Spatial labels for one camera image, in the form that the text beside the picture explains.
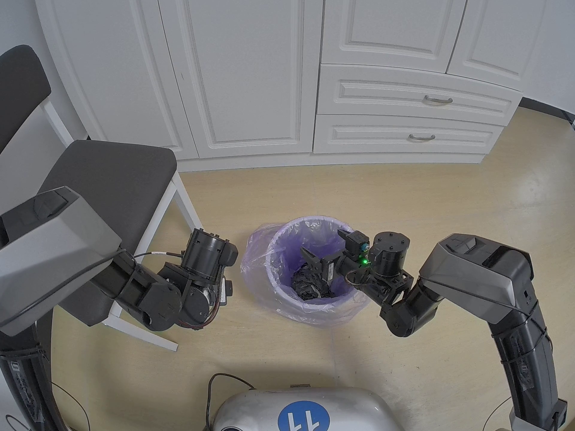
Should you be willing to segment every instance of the metal handle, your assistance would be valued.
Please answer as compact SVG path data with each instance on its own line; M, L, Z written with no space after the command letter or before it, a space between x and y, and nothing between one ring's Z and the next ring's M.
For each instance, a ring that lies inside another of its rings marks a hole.
M429 137L417 137L417 136L414 136L413 134L410 134L408 136L408 139L421 140L421 141L434 140L435 134L431 134Z
M453 102L453 99L436 99L435 97L429 97L427 94L423 97L424 101L433 102L434 104L450 104Z

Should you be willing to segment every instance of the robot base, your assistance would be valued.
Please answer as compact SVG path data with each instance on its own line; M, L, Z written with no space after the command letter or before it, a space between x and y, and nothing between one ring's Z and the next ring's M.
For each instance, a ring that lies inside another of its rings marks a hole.
M377 394L361 388L251 390L222 404L213 431L404 431Z

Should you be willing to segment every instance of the logo on robot arm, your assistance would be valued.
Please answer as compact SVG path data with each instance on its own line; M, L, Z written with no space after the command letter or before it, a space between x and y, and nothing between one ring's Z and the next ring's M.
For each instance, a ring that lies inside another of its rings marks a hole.
M292 402L279 414L278 428L279 431L328 431L329 414L317 402Z

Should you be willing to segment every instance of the plastic bag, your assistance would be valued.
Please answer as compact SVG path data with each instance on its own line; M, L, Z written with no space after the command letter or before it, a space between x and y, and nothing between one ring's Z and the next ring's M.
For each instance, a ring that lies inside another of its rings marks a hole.
M334 298L304 302L291 288L291 278L305 262L304 246L319 257L340 251L345 242L338 228L353 229L321 215L301 217L284 225L262 225L248 239L241 274L249 290L264 307L294 321L330 327L349 322L369 303L369 297L336 275L331 283Z

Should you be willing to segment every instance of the wooden floor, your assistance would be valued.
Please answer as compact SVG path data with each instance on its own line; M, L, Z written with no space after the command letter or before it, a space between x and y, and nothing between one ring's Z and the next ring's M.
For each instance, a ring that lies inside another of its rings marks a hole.
M417 274L435 243L473 233L532 255L535 291L553 338L559 396L575 404L575 132L561 119L518 109L481 164L285 167L187 173L182 179L205 229L240 254L260 224L311 214L336 217L371 237L394 230L411 239L405 268ZM152 250L180 251L189 231L175 207ZM163 259L145 262L157 271ZM485 322L445 301L408 339L389 334L372 303L349 324L317 329L266 312L242 283L206 329L164 333L177 353L108 327L84 327L55 311L54 380L85 406L94 431L201 431L206 388L229 372L258 388L361 386L387 401L406 431L481 430L509 395ZM214 384L215 411L243 390ZM54 395L72 427L83 414ZM509 427L507 403L487 430ZM569 411L570 421L575 406Z

